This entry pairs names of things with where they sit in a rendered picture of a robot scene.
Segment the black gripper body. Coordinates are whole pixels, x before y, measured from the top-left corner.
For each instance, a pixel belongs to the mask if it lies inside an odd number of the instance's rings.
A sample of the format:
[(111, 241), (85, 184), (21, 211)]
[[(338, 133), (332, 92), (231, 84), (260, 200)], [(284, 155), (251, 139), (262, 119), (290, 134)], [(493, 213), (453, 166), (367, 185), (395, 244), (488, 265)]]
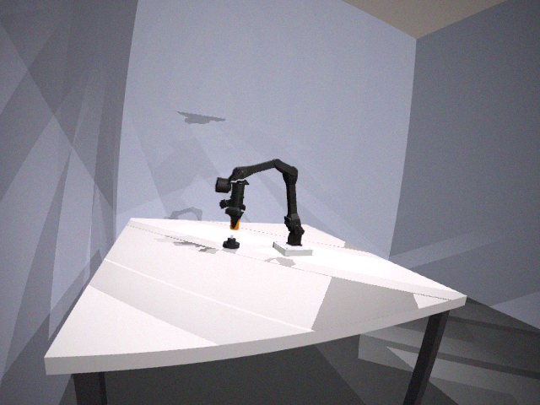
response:
[(231, 193), (230, 198), (232, 198), (232, 205), (225, 209), (225, 214), (240, 215), (241, 210), (246, 210), (243, 204), (244, 195)]

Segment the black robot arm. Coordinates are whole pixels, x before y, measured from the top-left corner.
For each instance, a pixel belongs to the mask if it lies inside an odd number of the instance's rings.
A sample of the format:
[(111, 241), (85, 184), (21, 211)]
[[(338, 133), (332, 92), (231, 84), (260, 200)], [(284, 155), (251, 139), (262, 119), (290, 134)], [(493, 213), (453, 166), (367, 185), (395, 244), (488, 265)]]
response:
[(247, 180), (237, 181), (238, 179), (245, 179), (254, 173), (272, 168), (276, 168), (283, 174), (283, 180), (286, 184), (288, 214), (287, 216), (284, 216), (284, 224), (289, 231), (288, 242), (286, 242), (286, 244), (290, 246), (303, 246), (301, 245), (301, 241), (302, 235), (304, 235), (305, 231), (301, 227), (300, 217), (297, 214), (295, 184), (298, 179), (298, 169), (296, 167), (288, 165), (280, 159), (272, 159), (256, 165), (237, 166), (232, 170), (232, 174), (228, 177), (228, 179), (218, 177), (215, 191), (222, 193), (228, 193), (231, 191), (233, 194), (244, 195), (245, 185), (250, 184), (247, 182)]

